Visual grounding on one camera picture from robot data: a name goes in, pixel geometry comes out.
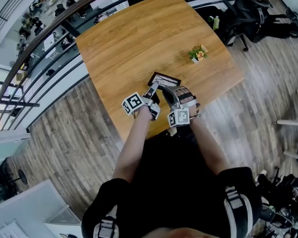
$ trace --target hardwood floor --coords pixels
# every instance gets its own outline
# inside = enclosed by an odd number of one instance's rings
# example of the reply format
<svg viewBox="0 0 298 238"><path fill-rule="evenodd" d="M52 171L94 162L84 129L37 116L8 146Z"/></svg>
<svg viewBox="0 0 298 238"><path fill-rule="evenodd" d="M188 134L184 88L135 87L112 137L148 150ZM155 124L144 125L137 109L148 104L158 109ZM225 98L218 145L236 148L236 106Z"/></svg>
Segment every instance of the hardwood floor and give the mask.
<svg viewBox="0 0 298 238"><path fill-rule="evenodd" d="M275 6L278 14L282 7ZM229 162L256 175L280 166L298 176L298 162L283 155L297 147L298 128L276 124L298 114L298 39L266 38L243 52L228 48L245 80L203 108L202 117ZM122 143L88 78L47 110L31 127L32 139L8 163L34 186L50 178L78 217L110 179ZM22 190L27 189L19 183Z"/></svg>

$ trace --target black picture frame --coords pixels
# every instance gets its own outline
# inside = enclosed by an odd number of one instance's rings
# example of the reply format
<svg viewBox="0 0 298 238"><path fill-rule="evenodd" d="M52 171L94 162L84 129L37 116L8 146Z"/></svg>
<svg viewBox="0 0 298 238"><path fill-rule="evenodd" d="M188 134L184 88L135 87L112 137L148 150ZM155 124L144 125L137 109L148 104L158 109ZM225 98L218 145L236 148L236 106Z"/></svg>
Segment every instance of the black picture frame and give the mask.
<svg viewBox="0 0 298 238"><path fill-rule="evenodd" d="M159 73L159 72L154 72L154 74L152 75L152 77L150 78L150 80L149 80L149 82L148 82L148 86L152 86L152 84L153 84L153 80L154 80L154 78L156 77L156 76L163 76L163 77L166 77L166 78L169 78L169 79L171 79L171 80L173 80L173 81L176 81L176 82L170 82L171 84L174 84L174 86L179 86L180 85L180 83L181 83L181 80L180 79L177 79L177 78L174 78L174 77L170 77L170 76L168 76L168 75L165 75L165 74L162 74L162 73ZM160 89L160 90L162 90L163 88L164 88L164 86L165 85L162 85L162 84L160 84L159 86L158 86L158 89Z"/></svg>

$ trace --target green bottle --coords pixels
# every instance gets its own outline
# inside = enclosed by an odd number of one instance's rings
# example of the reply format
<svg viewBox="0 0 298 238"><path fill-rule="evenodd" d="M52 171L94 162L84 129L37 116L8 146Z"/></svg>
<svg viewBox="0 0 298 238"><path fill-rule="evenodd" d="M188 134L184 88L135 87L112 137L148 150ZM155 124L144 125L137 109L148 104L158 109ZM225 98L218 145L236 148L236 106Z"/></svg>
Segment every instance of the green bottle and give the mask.
<svg viewBox="0 0 298 238"><path fill-rule="evenodd" d="M217 30L219 28L220 19L219 16L216 16L213 23L213 31Z"/></svg>

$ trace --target wooden table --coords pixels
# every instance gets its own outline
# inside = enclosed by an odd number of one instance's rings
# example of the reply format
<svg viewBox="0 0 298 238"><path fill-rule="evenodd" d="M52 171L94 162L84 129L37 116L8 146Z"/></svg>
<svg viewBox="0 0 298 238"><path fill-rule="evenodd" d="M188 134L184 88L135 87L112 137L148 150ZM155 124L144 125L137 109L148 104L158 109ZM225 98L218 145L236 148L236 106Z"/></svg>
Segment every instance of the wooden table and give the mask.
<svg viewBox="0 0 298 238"><path fill-rule="evenodd" d="M96 90L123 140L133 124L121 103L143 94L155 71L178 78L205 106L243 79L226 47L184 0L145 0L101 21L76 38ZM209 58L194 64L197 44ZM167 129L170 108L158 90L161 113L149 137Z"/></svg>

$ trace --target hand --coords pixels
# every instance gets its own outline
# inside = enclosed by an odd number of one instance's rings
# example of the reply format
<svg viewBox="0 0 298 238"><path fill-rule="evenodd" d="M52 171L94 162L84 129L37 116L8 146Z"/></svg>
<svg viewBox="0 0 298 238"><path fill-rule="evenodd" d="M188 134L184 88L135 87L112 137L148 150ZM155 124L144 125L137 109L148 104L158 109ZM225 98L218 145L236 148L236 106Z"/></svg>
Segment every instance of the hand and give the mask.
<svg viewBox="0 0 298 238"><path fill-rule="evenodd" d="M140 119L145 119L148 121L152 120L152 114L150 113L148 106L143 105L139 108L137 118L138 117L140 117Z"/></svg>
<svg viewBox="0 0 298 238"><path fill-rule="evenodd" d="M182 88L182 89L176 90L175 93L176 93L177 96L180 96L180 95L183 95L185 93L189 93L189 91L185 88ZM190 96L188 98L185 98L185 99L181 100L180 103L184 104L184 103L187 103L189 101L192 101L193 99L194 99L193 96ZM197 105L193 105L193 106L189 107L189 114L190 114L190 117L193 117L197 114Z"/></svg>

